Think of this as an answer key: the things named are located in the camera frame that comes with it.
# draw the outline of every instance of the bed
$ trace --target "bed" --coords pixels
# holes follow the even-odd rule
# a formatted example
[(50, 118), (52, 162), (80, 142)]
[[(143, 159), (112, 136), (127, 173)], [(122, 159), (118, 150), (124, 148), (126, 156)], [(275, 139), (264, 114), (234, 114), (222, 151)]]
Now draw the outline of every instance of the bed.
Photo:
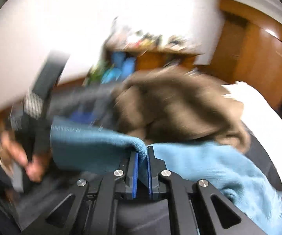
[(223, 85), (244, 104), (242, 122), (253, 132), (273, 162), (282, 183), (282, 120), (264, 97), (245, 82)]

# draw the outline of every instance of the white bedding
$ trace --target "white bedding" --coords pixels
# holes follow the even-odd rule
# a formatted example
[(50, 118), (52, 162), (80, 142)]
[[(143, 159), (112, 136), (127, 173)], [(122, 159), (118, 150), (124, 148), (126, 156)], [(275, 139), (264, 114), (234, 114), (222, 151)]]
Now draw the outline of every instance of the white bedding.
[(241, 117), (274, 163), (282, 182), (282, 120), (264, 97), (245, 82), (223, 85), (244, 104)]

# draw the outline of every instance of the brown cloth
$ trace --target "brown cloth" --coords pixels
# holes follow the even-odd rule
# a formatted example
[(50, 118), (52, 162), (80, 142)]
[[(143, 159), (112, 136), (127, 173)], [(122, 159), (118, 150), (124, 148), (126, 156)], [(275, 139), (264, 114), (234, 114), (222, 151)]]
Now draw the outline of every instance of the brown cloth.
[(240, 117), (243, 103), (220, 81), (181, 67), (137, 71), (113, 91), (119, 131), (144, 140), (183, 142), (201, 137), (245, 153), (250, 145)]

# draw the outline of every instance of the human hand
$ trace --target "human hand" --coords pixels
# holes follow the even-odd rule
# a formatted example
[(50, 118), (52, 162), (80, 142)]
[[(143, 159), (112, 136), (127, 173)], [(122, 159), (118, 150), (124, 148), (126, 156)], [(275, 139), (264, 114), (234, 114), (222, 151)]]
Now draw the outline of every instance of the human hand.
[(12, 163), (16, 161), (25, 168), (27, 176), (33, 182), (41, 182), (49, 166), (52, 153), (47, 151), (32, 156), (32, 161), (28, 162), (26, 152), (22, 146), (14, 140), (11, 132), (2, 132), (1, 134), (0, 162), (2, 168), (8, 175), (12, 175)]

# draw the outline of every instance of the crumpled brown fabric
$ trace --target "crumpled brown fabric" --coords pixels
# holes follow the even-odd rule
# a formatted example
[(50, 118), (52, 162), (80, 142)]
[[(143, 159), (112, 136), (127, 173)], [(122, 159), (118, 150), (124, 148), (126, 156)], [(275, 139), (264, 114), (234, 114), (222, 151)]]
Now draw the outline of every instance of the crumpled brown fabric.
[(118, 130), (147, 144), (207, 137), (245, 153), (243, 103), (228, 98), (218, 79), (187, 72), (179, 66), (137, 71), (115, 88)]

